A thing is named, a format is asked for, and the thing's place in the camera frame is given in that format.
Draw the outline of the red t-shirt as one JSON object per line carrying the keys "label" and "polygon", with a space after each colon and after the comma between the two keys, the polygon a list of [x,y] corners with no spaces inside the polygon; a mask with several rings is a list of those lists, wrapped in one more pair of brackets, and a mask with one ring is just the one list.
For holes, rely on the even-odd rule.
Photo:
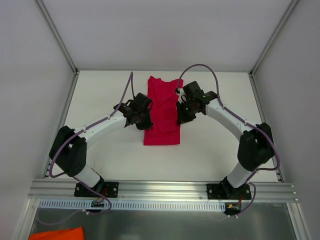
{"label": "red t-shirt", "polygon": [[177,124],[176,102],[179,96],[175,90],[181,88],[184,81],[175,79],[163,81],[150,76],[147,81],[147,96],[152,100],[150,118],[152,129],[144,131],[145,146],[173,146],[181,142],[181,128]]}

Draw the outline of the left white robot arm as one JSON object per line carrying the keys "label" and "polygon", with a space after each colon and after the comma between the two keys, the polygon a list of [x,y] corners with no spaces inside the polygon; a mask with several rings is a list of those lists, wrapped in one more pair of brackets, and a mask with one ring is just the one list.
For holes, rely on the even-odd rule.
{"label": "left white robot arm", "polygon": [[93,197],[103,191],[104,179],[87,164],[87,150],[101,137],[135,125],[138,130],[152,128],[151,109],[153,101],[143,93],[133,99],[119,103],[102,118],[87,125],[59,129],[49,152],[52,164],[57,164],[62,172],[85,185],[85,190]]}

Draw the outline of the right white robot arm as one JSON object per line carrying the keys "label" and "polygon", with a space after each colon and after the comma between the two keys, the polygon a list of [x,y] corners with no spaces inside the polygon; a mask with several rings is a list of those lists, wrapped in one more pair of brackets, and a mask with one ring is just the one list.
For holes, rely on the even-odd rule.
{"label": "right white robot arm", "polygon": [[175,93],[178,95],[178,125],[191,122],[196,118],[196,114],[202,113],[216,120],[238,140],[238,163],[225,177],[221,187],[221,192],[226,198],[234,198],[252,174],[274,157],[270,126],[266,123],[254,125],[231,113],[219,102],[215,92],[204,92],[196,81],[177,88]]}

